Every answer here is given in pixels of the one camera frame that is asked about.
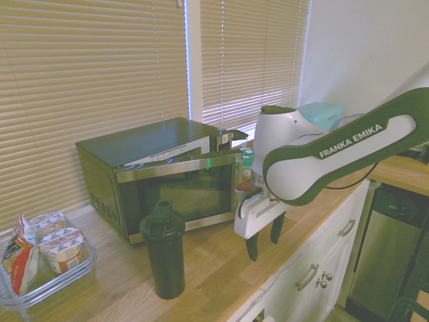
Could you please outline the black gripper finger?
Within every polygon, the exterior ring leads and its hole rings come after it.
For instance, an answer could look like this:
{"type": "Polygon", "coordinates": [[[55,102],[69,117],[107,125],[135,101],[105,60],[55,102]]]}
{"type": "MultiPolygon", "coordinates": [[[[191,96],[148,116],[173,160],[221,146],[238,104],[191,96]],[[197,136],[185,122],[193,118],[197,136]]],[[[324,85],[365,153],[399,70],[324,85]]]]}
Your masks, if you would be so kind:
{"type": "Polygon", "coordinates": [[[282,232],[286,212],[281,213],[272,222],[271,227],[271,242],[277,244],[282,232]]]}
{"type": "Polygon", "coordinates": [[[258,241],[258,233],[251,236],[249,239],[245,240],[249,258],[254,262],[257,261],[257,257],[258,257],[257,241],[258,241]]]}

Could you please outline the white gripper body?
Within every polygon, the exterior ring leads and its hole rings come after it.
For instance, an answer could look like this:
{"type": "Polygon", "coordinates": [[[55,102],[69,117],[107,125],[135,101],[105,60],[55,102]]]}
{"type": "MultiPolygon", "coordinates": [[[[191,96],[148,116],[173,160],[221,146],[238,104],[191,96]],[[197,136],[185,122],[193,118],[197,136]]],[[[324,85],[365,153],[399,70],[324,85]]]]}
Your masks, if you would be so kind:
{"type": "Polygon", "coordinates": [[[244,200],[241,210],[237,209],[235,232],[249,239],[286,211],[283,202],[271,202],[267,197],[256,195],[244,200]]]}

